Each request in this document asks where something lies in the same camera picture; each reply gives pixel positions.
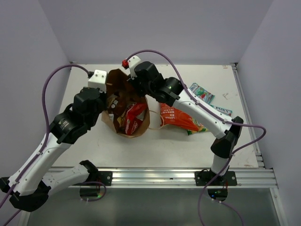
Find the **teal red Fox's candy bag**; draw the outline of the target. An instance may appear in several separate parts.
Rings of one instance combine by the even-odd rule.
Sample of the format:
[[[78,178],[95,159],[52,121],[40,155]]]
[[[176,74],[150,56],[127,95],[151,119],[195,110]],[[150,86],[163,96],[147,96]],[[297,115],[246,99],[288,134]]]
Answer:
[[[207,104],[210,104],[215,97],[214,94],[210,93],[209,91],[207,91],[206,89],[198,85],[197,83],[191,84],[190,90],[192,91],[192,93],[194,93],[197,97],[202,99]]]

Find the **brown white chips bag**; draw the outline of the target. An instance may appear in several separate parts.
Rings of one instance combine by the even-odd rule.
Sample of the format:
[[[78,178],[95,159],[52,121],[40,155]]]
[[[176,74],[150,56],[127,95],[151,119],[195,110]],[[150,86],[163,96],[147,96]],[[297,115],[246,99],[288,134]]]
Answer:
[[[115,91],[108,99],[108,113],[113,114],[114,117],[120,117],[125,112],[129,102],[129,94]]]

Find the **brown paper bag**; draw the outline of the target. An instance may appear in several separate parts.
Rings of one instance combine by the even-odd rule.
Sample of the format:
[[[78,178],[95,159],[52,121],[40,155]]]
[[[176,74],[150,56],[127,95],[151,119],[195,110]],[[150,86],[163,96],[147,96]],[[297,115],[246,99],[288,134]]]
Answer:
[[[107,79],[107,110],[101,119],[115,134],[126,137],[140,137],[147,130],[161,129],[150,126],[147,99],[139,97],[128,81],[129,77],[120,69],[109,71]]]

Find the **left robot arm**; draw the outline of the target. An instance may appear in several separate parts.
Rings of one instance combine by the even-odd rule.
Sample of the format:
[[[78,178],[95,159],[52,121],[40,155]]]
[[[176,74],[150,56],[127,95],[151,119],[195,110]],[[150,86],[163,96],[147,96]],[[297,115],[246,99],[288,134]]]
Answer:
[[[14,175],[0,179],[0,189],[10,197],[13,207],[33,212],[51,195],[69,186],[103,185],[98,180],[97,167],[88,160],[60,173],[49,176],[46,173],[79,137],[95,126],[99,114],[106,109],[106,91],[84,87],[75,95],[73,103],[54,118],[42,143],[27,162]]]

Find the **red cassava chips bag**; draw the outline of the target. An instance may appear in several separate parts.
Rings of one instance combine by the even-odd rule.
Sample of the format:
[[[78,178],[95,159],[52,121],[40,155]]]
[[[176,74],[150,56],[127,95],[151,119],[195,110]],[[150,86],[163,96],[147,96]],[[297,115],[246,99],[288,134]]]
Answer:
[[[125,134],[131,136],[142,124],[144,120],[146,103],[130,103],[125,111],[124,129]]]

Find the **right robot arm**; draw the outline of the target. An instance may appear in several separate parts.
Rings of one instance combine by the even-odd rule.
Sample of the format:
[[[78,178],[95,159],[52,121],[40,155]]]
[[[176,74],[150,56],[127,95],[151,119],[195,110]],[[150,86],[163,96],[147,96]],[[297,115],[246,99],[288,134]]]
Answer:
[[[163,78],[156,66],[149,61],[128,61],[129,81],[138,95],[149,95],[157,102],[180,110],[205,126],[214,136],[210,149],[214,154],[209,171],[198,177],[209,185],[226,182],[226,173],[232,151],[241,134],[243,119],[224,115],[194,95],[187,87],[174,78]]]

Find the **yellow green Fox's candy bag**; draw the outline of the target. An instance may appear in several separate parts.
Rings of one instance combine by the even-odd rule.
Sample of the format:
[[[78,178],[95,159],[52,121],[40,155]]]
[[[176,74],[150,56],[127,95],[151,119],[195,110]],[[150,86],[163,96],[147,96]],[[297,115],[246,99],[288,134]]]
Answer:
[[[193,135],[197,133],[208,132],[208,129],[202,124],[191,124],[191,127],[186,130],[188,135]]]

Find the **red orange snack bag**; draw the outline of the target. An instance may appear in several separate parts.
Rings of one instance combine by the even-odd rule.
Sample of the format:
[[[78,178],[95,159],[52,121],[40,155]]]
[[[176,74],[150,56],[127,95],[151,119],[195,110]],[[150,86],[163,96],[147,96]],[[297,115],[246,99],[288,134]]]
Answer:
[[[182,129],[189,129],[191,124],[201,124],[188,114],[167,104],[160,103],[161,125],[174,125]]]

